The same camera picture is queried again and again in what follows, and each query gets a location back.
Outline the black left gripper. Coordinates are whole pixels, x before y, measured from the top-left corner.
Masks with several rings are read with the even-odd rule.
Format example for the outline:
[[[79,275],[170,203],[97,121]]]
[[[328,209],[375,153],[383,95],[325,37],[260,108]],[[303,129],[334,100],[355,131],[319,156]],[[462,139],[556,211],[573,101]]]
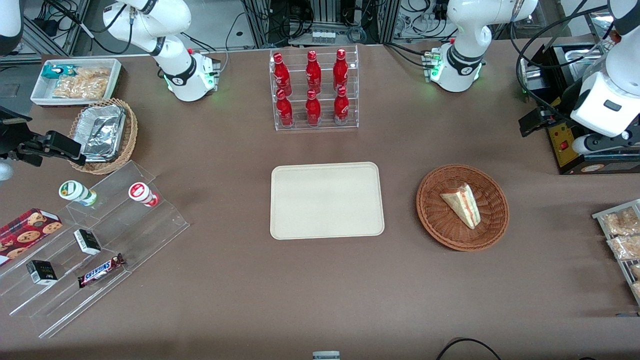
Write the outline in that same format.
[[[539,106],[518,120],[519,133],[528,137],[531,133],[546,129],[555,122],[567,122],[572,126],[579,126],[578,121],[571,119],[570,113],[578,104],[583,80],[576,80],[569,86],[562,88],[553,83],[550,85],[552,100],[558,100],[557,105],[551,105],[544,99],[539,99]]]

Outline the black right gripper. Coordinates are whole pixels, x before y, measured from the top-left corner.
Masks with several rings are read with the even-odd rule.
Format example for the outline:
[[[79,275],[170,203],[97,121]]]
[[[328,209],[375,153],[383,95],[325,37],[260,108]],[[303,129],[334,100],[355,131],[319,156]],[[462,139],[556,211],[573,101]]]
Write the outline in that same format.
[[[86,164],[82,145],[57,131],[31,132],[31,117],[0,107],[0,157],[40,167],[43,158],[61,158],[77,166]]]

